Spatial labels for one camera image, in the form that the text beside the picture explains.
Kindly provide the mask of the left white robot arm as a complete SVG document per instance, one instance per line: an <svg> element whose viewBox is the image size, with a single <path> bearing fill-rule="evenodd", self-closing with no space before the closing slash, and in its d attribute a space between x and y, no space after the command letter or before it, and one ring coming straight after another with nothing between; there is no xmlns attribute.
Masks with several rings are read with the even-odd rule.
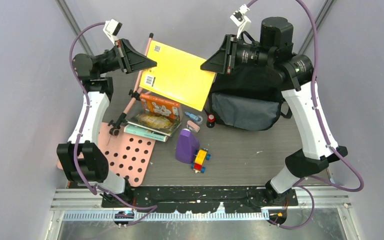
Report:
<svg viewBox="0 0 384 240"><path fill-rule="evenodd" d="M130 184L110 170L98 144L103 118L114 93L113 79L106 73L122 70L130 74L157 63L136 51L125 38L113 44L112 49L102 54L79 53L72 59L74 76L83 91L83 104L73 133L66 143L58 144L56 153L68 181L83 184L93 193L97 188L112 192L116 203L128 207L134 199Z"/></svg>

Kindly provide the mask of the black backpack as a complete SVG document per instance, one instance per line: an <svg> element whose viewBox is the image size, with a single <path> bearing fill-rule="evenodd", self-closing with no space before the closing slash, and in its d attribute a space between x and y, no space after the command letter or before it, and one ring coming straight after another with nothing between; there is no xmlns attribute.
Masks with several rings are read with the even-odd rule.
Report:
<svg viewBox="0 0 384 240"><path fill-rule="evenodd" d="M250 43L242 37L238 42L259 45L251 39ZM215 79L208 94L208 109L205 113L215 116L215 125L223 125L247 131L265 131L270 129L280 117L291 119L292 110L282 112L286 102L280 90L280 83L269 75L267 67L243 67L231 74L215 73Z"/></svg>

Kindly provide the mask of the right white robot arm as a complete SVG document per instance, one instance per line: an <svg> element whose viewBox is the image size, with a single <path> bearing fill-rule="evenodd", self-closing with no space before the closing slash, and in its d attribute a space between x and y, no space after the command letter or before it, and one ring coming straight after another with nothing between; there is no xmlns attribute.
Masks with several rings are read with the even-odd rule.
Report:
<svg viewBox="0 0 384 240"><path fill-rule="evenodd" d="M332 136L313 81L315 68L306 55L293 53L293 25L284 17L262 20L260 40L246 43L242 35L227 34L203 71L233 76L248 67L258 82L270 82L288 104L302 148L285 159L283 169L265 185L265 198L279 205L301 179L317 175L347 155Z"/></svg>

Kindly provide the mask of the yellow book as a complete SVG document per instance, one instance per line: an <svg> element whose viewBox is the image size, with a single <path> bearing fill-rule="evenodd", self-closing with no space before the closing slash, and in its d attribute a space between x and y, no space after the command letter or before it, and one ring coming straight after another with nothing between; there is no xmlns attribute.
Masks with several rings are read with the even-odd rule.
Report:
<svg viewBox="0 0 384 240"><path fill-rule="evenodd" d="M202 111L214 82L214 72L201 69L206 60L152 40L146 55L157 66L142 72L139 87Z"/></svg>

